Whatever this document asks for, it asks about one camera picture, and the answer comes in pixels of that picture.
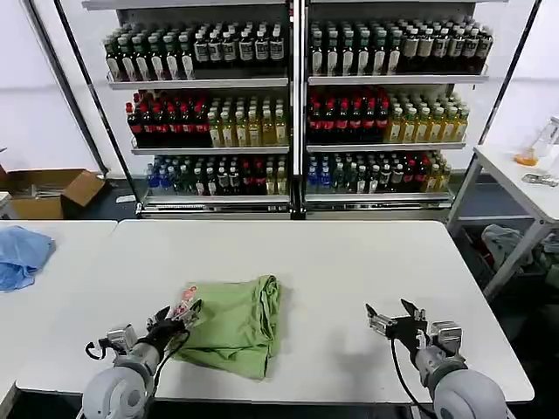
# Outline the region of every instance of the fabric pile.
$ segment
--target fabric pile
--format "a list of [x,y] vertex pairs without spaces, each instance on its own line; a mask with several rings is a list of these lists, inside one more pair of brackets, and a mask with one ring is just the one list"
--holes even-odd
[[276,352],[281,294],[276,278],[265,275],[246,283],[196,283],[188,287],[195,287],[202,310],[174,358],[262,380],[268,360]]
[[51,254],[50,237],[11,226],[0,230],[0,291],[25,288]]

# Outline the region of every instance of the white side table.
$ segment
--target white side table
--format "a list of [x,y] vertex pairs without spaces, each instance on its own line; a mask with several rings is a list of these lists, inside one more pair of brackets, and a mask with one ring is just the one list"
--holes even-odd
[[514,275],[519,259],[534,249],[551,230],[559,227],[559,187],[524,182],[522,177],[528,173],[536,173],[536,170],[516,163],[513,157],[513,153],[496,147],[481,145],[473,148],[472,166],[456,196],[446,225],[451,234],[456,231],[464,198],[472,191],[482,169],[534,218],[522,240],[483,290],[488,300],[493,299]]

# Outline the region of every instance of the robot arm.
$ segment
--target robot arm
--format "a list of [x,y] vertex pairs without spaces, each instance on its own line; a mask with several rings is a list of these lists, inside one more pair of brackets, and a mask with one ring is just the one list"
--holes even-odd
[[[438,419],[507,419],[505,396],[485,375],[468,369],[459,354],[462,329],[452,321],[431,323],[427,333],[425,310],[401,300],[405,317],[389,318],[366,305],[369,327],[390,340],[398,378],[404,390],[424,413]],[[421,406],[405,385],[397,362],[395,340],[410,351],[410,361],[419,372],[421,384],[429,389],[434,412]]]

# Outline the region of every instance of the black cable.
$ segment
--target black cable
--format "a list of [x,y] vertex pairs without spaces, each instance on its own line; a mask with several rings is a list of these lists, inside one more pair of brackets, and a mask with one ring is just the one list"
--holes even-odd
[[404,388],[405,393],[408,395],[408,397],[410,397],[411,402],[413,402],[413,404],[415,404],[418,407],[419,410],[421,410],[423,413],[425,413],[431,419],[437,419],[437,415],[435,415],[435,412],[431,412],[430,410],[424,408],[421,404],[419,404],[418,399],[416,399],[413,396],[410,389],[406,385],[406,383],[404,381],[404,378],[402,376],[402,371],[400,371],[400,364],[398,364],[398,358],[397,358],[397,355],[396,355],[396,347],[394,346],[394,340],[393,339],[390,339],[390,349],[392,349],[392,360],[394,361],[394,368],[396,369],[396,374],[398,376],[398,380],[400,380],[400,384],[402,384],[402,387]]

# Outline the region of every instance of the table leg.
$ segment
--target table leg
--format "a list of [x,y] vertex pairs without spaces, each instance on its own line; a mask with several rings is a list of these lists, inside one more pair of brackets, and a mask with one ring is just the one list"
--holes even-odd
[[536,219],[522,240],[516,245],[513,252],[508,255],[507,260],[503,263],[495,276],[486,288],[483,290],[487,301],[491,301],[500,289],[508,282],[508,280],[516,272],[516,264],[518,260],[525,255],[528,251],[532,251],[534,246],[540,243],[551,231],[551,224],[545,223],[543,220]]
[[475,181],[480,175],[481,172],[481,164],[480,159],[476,154],[472,157],[472,162],[470,163],[470,168],[466,173],[466,178],[462,182],[462,186],[460,186],[460,190],[454,199],[454,203],[452,204],[451,211],[448,215],[446,220],[446,229],[451,236],[456,235],[456,230],[458,229],[458,221],[460,210],[462,207],[462,202],[464,201],[464,197],[466,194],[469,194],[472,189],[475,187]]

